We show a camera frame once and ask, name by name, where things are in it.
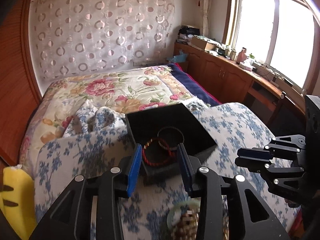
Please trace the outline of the black open jewelry box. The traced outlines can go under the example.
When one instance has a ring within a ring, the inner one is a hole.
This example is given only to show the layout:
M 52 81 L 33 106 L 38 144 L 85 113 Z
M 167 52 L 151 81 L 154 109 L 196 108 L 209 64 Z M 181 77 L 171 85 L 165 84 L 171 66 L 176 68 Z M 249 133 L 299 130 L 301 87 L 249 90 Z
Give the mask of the black open jewelry box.
M 129 135 L 141 144 L 142 176 L 145 185 L 160 183 L 179 174 L 177 147 L 204 163 L 217 144 L 200 122 L 209 107 L 199 101 L 149 107 L 126 115 Z

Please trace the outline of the green jade bangle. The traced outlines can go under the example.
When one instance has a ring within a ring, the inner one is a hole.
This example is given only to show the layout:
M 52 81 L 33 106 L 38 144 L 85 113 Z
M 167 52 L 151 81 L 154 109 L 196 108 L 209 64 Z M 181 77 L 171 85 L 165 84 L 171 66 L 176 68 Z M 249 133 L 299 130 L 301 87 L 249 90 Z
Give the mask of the green jade bangle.
M 200 208 L 200 201 L 197 199 L 190 199 L 177 203 L 172 207 L 167 215 L 167 227 L 172 230 L 174 226 L 180 221 L 181 215 L 185 214 L 187 210 L 197 210 Z

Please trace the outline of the blue floral white cushion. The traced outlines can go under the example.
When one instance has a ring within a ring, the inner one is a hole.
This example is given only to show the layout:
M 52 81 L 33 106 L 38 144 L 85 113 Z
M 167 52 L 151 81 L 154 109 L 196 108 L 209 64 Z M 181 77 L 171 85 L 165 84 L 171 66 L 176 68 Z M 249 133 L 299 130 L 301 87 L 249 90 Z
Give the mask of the blue floral white cushion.
M 39 151 L 35 178 L 35 215 L 45 215 L 67 185 L 78 175 L 85 179 L 109 172 L 121 159 L 134 155 L 140 144 L 139 175 L 129 180 L 119 200 L 125 239 L 169 239 L 167 217 L 176 206 L 194 205 L 183 187 L 177 160 L 169 154 L 182 142 L 189 155 L 218 175 L 242 175 L 289 230 L 298 213 L 268 191 L 257 173 L 235 164 L 240 148 L 262 148 L 272 137 L 268 127 L 245 105 L 237 102 L 208 107 L 192 98 L 170 106 L 147 106 L 129 114 L 97 107 L 92 101 L 60 106 L 47 113 L 62 122 L 55 139 Z

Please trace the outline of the wooden side cabinet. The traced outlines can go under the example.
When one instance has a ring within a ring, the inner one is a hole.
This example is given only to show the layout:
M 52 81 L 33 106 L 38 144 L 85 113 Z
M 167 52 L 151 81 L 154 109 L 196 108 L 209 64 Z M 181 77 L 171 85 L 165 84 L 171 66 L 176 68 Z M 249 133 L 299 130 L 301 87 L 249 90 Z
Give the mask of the wooden side cabinet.
M 180 52 L 188 55 L 182 69 L 219 102 L 242 103 L 276 136 L 305 133 L 304 111 L 262 76 L 221 56 L 175 43 L 174 55 Z

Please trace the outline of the navy blue blanket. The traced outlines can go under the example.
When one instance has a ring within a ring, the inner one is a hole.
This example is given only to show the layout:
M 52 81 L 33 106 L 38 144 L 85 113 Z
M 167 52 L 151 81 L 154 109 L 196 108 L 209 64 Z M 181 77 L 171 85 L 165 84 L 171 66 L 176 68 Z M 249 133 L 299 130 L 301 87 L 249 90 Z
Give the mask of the navy blue blanket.
M 221 105 L 221 102 L 208 93 L 189 74 L 185 73 L 179 64 L 169 63 L 166 66 L 171 69 L 170 73 L 175 79 L 180 81 L 191 94 L 201 99 L 204 103 L 209 104 L 211 107 Z

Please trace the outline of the colourful floral quilt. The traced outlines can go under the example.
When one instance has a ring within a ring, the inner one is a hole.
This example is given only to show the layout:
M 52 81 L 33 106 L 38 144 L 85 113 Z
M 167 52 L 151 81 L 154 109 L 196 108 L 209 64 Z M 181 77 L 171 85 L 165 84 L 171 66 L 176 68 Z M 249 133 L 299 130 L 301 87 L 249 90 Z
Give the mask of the colourful floral quilt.
M 20 164 L 34 175 L 40 148 L 62 137 L 84 105 L 130 113 L 195 97 L 164 66 L 68 77 L 52 83 L 29 121 L 20 149 Z

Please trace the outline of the tissue pack on counter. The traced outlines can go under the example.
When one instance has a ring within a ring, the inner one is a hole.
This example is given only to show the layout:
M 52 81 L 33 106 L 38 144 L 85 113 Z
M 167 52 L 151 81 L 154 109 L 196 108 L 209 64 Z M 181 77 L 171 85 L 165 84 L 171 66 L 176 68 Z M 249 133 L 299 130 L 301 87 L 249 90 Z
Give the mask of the tissue pack on counter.
M 253 71 L 253 66 L 248 62 L 240 62 L 239 67 L 250 72 Z

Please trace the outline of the pink bottle on sill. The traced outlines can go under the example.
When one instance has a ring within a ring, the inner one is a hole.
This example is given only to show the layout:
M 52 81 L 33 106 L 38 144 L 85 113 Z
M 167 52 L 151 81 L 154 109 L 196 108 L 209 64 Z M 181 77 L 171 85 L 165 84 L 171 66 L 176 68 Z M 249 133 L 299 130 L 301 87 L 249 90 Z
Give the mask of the pink bottle on sill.
M 242 50 L 239 52 L 236 58 L 237 64 L 240 64 L 242 62 L 245 62 L 247 60 L 247 55 L 246 55 L 247 49 L 245 47 L 242 47 Z

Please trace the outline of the teal cloth by bed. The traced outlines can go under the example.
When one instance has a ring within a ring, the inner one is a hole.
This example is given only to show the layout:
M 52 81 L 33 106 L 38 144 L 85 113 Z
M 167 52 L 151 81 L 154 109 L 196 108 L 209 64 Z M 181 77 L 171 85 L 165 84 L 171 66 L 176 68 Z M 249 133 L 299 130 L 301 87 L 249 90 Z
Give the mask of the teal cloth by bed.
M 167 61 L 171 63 L 183 63 L 187 60 L 188 53 L 185 53 L 183 50 L 179 51 L 178 55 L 174 55 L 173 57 L 167 57 Z

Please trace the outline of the cardboard box on cabinet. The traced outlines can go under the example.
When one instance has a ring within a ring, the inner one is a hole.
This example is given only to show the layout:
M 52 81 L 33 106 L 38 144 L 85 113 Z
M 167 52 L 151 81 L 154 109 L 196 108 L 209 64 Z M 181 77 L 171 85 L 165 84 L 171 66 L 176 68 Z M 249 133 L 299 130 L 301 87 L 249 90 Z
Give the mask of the cardboard box on cabinet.
M 210 43 L 196 36 L 191 39 L 191 45 L 206 51 L 215 50 L 216 48 L 214 43 Z

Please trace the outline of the yellow plush toy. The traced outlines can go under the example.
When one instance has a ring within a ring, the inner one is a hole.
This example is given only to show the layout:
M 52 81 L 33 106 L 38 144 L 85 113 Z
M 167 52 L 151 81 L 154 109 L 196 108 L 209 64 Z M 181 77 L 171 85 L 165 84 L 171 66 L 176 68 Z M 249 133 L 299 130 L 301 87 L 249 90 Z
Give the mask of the yellow plush toy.
M 29 239 L 37 225 L 34 181 L 21 164 L 3 170 L 1 211 L 20 239 Z

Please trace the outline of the pink circle patterned curtain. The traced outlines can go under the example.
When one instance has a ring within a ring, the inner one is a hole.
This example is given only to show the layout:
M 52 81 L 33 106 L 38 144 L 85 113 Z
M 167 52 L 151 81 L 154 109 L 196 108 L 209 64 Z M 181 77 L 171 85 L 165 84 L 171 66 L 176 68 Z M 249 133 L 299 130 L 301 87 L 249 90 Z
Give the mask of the pink circle patterned curtain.
M 33 0 L 30 48 L 43 80 L 163 61 L 174 0 Z

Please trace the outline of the beige side curtain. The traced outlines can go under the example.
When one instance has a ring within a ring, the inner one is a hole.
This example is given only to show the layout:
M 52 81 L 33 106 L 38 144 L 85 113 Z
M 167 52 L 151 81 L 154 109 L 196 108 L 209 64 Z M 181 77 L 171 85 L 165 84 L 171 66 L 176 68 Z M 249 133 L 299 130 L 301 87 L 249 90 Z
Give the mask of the beige side curtain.
M 212 0 L 199 0 L 201 14 L 201 34 L 209 36 L 209 12 Z

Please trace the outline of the window with wooden frame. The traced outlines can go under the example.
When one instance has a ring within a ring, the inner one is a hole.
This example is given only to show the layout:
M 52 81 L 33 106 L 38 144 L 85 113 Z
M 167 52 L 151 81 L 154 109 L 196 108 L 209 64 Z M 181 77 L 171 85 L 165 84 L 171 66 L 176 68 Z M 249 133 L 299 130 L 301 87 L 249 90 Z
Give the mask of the window with wooden frame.
M 314 4 L 313 0 L 293 0 L 293 1 L 307 7 L 313 13 L 313 18 L 316 21 L 315 30 L 319 30 L 319 16 L 317 15 L 317 6 Z M 271 57 L 272 57 L 271 54 L 274 52 L 274 48 L 276 45 L 276 38 L 278 35 L 279 0 L 274 0 L 274 2 L 275 2 L 274 22 L 273 22 L 273 29 L 271 34 L 271 43 L 270 43 L 268 55 L 266 58 L 267 63 L 271 62 Z M 222 39 L 222 41 L 228 45 L 235 44 L 234 36 L 238 34 L 238 26 L 239 26 L 237 21 L 240 20 L 240 16 L 238 13 L 239 9 L 240 9 L 240 0 L 228 0 L 225 30 L 224 30 L 223 39 Z

